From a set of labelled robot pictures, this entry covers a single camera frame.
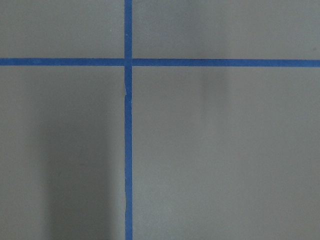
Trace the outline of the blue tape strip wrist view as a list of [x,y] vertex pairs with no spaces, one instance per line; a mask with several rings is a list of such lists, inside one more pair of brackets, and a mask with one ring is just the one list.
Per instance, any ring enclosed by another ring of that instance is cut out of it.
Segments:
[[124,150],[125,150],[125,239],[133,239],[132,174],[132,1],[124,1]]

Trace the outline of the blue tape strip wrist crosswise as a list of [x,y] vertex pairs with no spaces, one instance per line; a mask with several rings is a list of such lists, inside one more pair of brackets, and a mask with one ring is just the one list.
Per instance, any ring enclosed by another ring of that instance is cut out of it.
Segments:
[[318,68],[318,59],[1,58],[1,66],[287,67]]

